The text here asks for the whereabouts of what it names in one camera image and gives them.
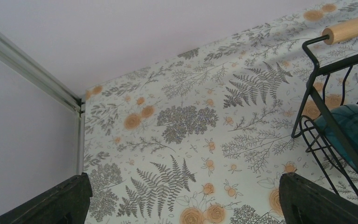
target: black object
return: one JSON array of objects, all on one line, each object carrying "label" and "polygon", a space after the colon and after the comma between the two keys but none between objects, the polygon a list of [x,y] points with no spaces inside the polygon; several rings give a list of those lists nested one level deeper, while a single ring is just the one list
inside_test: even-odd
[{"label": "black object", "polygon": [[358,206],[296,173],[283,174],[279,201],[287,224],[358,224]]},{"label": "black object", "polygon": [[75,175],[0,216],[0,224],[83,224],[92,190],[86,173]]},{"label": "black object", "polygon": [[[330,113],[329,109],[327,108],[326,104],[324,103],[325,90],[326,90],[326,86],[327,86],[327,83],[329,81],[331,74],[333,72],[337,72],[337,71],[341,71],[343,69],[349,68],[345,77],[344,77],[343,83],[342,83],[342,93],[343,94],[342,94],[341,105],[344,103],[345,82],[346,82],[353,66],[358,64],[358,54],[348,57],[348,58],[345,58],[345,59],[342,59],[338,62],[328,64],[328,65],[320,68],[319,61],[317,60],[315,55],[310,51],[310,49],[308,48],[308,45],[311,45],[311,44],[314,44],[317,42],[321,42],[326,39],[329,39],[328,35],[324,35],[324,36],[321,36],[321,37],[318,37],[318,38],[315,38],[315,39],[312,39],[312,40],[309,40],[309,41],[306,41],[303,43],[303,50],[305,51],[305,53],[308,55],[308,57],[313,62],[314,69],[310,75],[308,82],[307,82],[305,95],[301,102],[300,110],[298,111],[291,137],[297,138],[301,135],[303,136],[303,138],[308,146],[308,149],[306,150],[306,152],[312,153],[312,155],[314,156],[315,160],[317,161],[319,167],[322,169],[323,174],[325,175],[326,179],[328,180],[329,184],[331,185],[332,189],[334,190],[334,192],[336,194],[339,195],[337,189],[331,182],[331,179],[327,175],[320,160],[318,159],[318,157],[315,154],[315,151],[317,151],[317,150],[321,150],[323,152],[323,154],[325,155],[325,157],[327,158],[327,160],[332,164],[332,166],[335,167],[339,172],[341,172],[343,174],[343,176],[348,180],[350,186],[353,188],[354,192],[358,196],[358,189],[356,188],[356,186],[353,184],[353,182],[349,178],[347,172],[344,170],[344,167],[343,167],[341,161],[337,158],[337,156],[332,151],[333,146],[329,143],[327,138],[325,138],[323,136],[324,130],[321,130],[319,127],[317,127],[311,118],[309,118],[308,116],[302,115],[304,107],[305,107],[305,103],[307,102],[307,99],[308,99],[308,96],[311,96],[312,99],[314,100],[316,106],[318,107],[318,109],[321,113],[321,116],[323,116],[323,118],[326,120],[327,125],[329,126],[329,128],[331,128],[331,130],[333,131],[333,133],[335,134],[335,136],[337,137],[337,139],[339,140],[341,145],[344,147],[344,150],[346,151],[346,153],[352,159],[353,164],[357,168],[357,172],[358,172],[358,153],[354,149],[355,147],[349,141],[346,133],[342,130],[342,128],[338,125],[338,123],[334,120],[332,114]],[[316,91],[316,89],[313,86],[316,77],[321,76],[321,75],[326,76],[326,80],[325,80],[324,86],[323,86],[322,96],[319,95],[319,93]],[[296,134],[296,130],[297,130],[298,126],[300,127],[300,132]],[[308,136],[312,137],[312,141],[308,141],[306,134]],[[328,154],[326,153],[326,150],[329,151],[334,162],[328,156]]]}]

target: floral patterned surface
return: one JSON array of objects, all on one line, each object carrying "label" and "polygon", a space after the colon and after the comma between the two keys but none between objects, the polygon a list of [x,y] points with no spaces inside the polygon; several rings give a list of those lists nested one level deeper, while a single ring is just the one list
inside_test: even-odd
[{"label": "floral patterned surface", "polygon": [[[281,174],[329,188],[304,141],[290,137],[313,68],[301,44],[355,17],[358,0],[323,3],[88,90],[84,170],[94,196],[86,223],[285,223]],[[358,37],[311,50],[321,64],[334,62],[358,53]],[[342,99],[342,72],[328,82],[330,109]],[[346,103],[358,99],[358,66],[352,73]],[[304,114],[319,115],[312,100]],[[326,158],[323,165],[358,204]]]}]

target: wooden handle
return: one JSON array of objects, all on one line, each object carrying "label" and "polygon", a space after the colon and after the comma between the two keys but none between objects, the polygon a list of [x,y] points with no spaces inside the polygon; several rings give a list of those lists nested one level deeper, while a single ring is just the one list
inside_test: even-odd
[{"label": "wooden handle", "polygon": [[358,18],[348,20],[323,30],[322,35],[329,35],[326,44],[335,44],[358,36]]}]

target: black metal basket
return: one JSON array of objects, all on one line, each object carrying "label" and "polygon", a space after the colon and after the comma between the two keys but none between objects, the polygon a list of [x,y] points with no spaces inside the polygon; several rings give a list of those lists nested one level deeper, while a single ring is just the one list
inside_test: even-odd
[{"label": "black metal basket", "polygon": [[[336,153],[338,153],[338,151],[335,149],[333,150],[334,147],[330,144],[328,139],[323,135],[324,129],[326,127],[321,129],[314,123],[314,121],[311,118],[309,118],[308,116],[302,115],[305,104],[308,99],[308,96],[311,96],[321,113],[320,116],[323,116],[323,118],[325,119],[325,121],[327,123],[327,126],[329,128],[331,128],[331,130],[337,137],[338,141],[344,147],[345,152],[352,159],[354,166],[356,166],[356,169],[354,169],[354,170],[356,170],[358,173],[358,152],[355,150],[355,147],[349,141],[348,136],[342,130],[342,128],[338,125],[337,121],[334,119],[334,117],[332,116],[332,114],[330,113],[329,109],[327,108],[327,106],[325,104],[325,90],[326,90],[326,86],[327,86],[330,76],[334,72],[338,72],[338,71],[344,70],[346,68],[349,68],[345,77],[344,77],[343,84],[342,84],[342,100],[341,100],[340,105],[343,105],[344,100],[345,100],[345,83],[346,83],[346,80],[347,80],[349,74],[352,71],[353,66],[358,64],[358,54],[348,57],[348,58],[345,58],[345,59],[342,59],[338,62],[334,62],[334,63],[328,64],[326,66],[320,67],[319,61],[314,56],[314,54],[310,51],[310,49],[308,48],[308,45],[311,45],[311,44],[314,44],[317,42],[321,42],[321,41],[324,41],[327,39],[329,39],[329,36],[324,35],[324,36],[321,36],[321,37],[318,37],[318,38],[315,38],[315,39],[312,39],[312,40],[309,40],[309,41],[306,41],[303,43],[303,50],[305,51],[305,53],[308,55],[308,57],[313,62],[314,69],[313,69],[313,72],[311,73],[310,78],[306,84],[307,89],[305,91],[304,98],[301,102],[300,110],[297,114],[297,118],[296,118],[296,121],[294,124],[294,128],[293,128],[291,137],[297,138],[299,136],[303,136],[303,138],[308,146],[306,152],[312,153],[316,162],[318,163],[319,167],[321,168],[323,174],[325,175],[326,179],[328,180],[329,184],[331,185],[331,188],[333,189],[333,191],[336,194],[339,195],[336,187],[334,186],[331,179],[327,175],[325,168],[323,167],[320,159],[318,158],[318,156],[315,153],[318,150],[321,150],[323,152],[325,158],[327,158],[328,162],[334,168],[336,168],[340,173],[342,173],[342,175],[347,179],[350,186],[353,188],[353,191],[356,193],[356,195],[358,197],[357,187],[355,186],[353,181],[350,179],[348,173],[345,171],[344,164],[336,156]],[[319,93],[316,91],[316,89],[313,86],[315,79],[318,76],[326,76],[326,80],[324,82],[324,86],[323,86],[323,90],[322,90],[322,96],[319,95]]]}]

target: white panel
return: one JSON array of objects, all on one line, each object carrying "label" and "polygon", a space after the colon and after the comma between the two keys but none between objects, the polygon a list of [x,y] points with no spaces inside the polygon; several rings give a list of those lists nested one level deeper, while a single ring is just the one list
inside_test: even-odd
[{"label": "white panel", "polygon": [[103,81],[322,1],[0,0],[0,32],[83,95]]},{"label": "white panel", "polygon": [[76,174],[75,120],[0,61],[0,215]]}]

